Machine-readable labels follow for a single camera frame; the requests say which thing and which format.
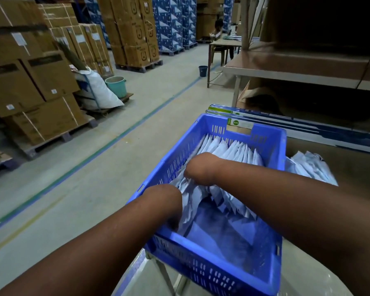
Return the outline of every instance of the hand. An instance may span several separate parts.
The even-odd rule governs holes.
[[[199,154],[188,162],[184,176],[188,179],[194,179],[197,184],[212,186],[215,184],[215,172],[222,160],[211,153]]]
[[[177,231],[182,216],[182,194],[179,189],[170,184],[160,184],[145,189],[143,196],[159,198],[162,208],[167,209],[168,226]]]

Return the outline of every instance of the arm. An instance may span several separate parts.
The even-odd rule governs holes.
[[[336,273],[354,295],[370,295],[370,201],[339,187],[261,166],[194,157],[184,175],[217,185]]]
[[[182,214],[181,192],[157,185],[55,250],[0,290],[4,295],[111,295],[148,239]]]

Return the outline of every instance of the blue bucket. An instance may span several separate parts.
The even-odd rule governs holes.
[[[105,83],[107,87],[119,98],[123,98],[126,96],[126,79],[119,76],[113,76],[107,78]]]
[[[207,69],[208,69],[208,66],[207,65],[201,65],[201,66],[199,66],[200,77],[207,76]]]

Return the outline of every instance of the wooden pallet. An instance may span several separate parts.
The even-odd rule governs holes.
[[[88,120],[85,124],[80,125],[79,127],[76,127],[70,131],[64,132],[56,137],[53,137],[37,145],[32,145],[29,139],[25,135],[19,135],[12,131],[7,131],[6,135],[20,148],[20,150],[25,154],[25,156],[29,160],[33,160],[38,156],[38,152],[40,152],[42,149],[44,149],[48,145],[51,145],[53,142],[58,141],[58,140],[62,140],[63,142],[68,142],[72,140],[73,139],[72,134],[74,133],[74,131],[84,128],[87,125],[91,128],[95,128],[98,126],[97,121],[94,117],[89,116],[88,114],[85,114],[85,117]]]
[[[133,95],[133,93],[131,92],[128,92],[124,97],[120,98],[120,100],[122,101],[122,103],[126,103],[130,97]],[[117,108],[120,108],[122,106],[119,106],[119,107],[114,107],[114,108],[109,108],[109,109],[100,109],[100,110],[88,110],[88,112],[91,112],[91,113],[99,113],[99,114],[102,114],[104,117],[107,117],[107,115],[117,109]]]
[[[194,48],[194,47],[196,47],[197,46],[197,43],[193,43],[193,44],[190,44],[190,45],[188,45],[188,46],[184,46],[184,48],[186,49],[186,50],[189,50],[189,49],[192,49],[192,48]]]
[[[176,50],[176,51],[159,51],[159,55],[174,56],[174,55],[179,54],[179,53],[181,53],[183,51],[185,51],[184,48],[181,48],[181,49]]]
[[[5,167],[8,170],[14,170],[19,167],[19,162],[0,151],[0,167]]]
[[[116,69],[122,69],[124,71],[134,71],[136,73],[146,73],[147,69],[154,69],[155,66],[157,65],[163,65],[163,59],[159,59],[156,62],[152,62],[151,64],[143,67],[134,67],[134,66],[123,66],[123,65],[118,65],[116,64],[115,67]]]
[[[210,44],[210,43],[212,43],[212,40],[211,40],[210,37],[206,36],[206,37],[203,37],[202,39],[198,39],[197,42],[198,43],[208,43],[208,44]]]

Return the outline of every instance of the green bucket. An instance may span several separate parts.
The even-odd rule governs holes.
[[[126,79],[119,76],[113,76],[107,78],[105,83],[107,87],[119,98],[123,98],[126,96]]]

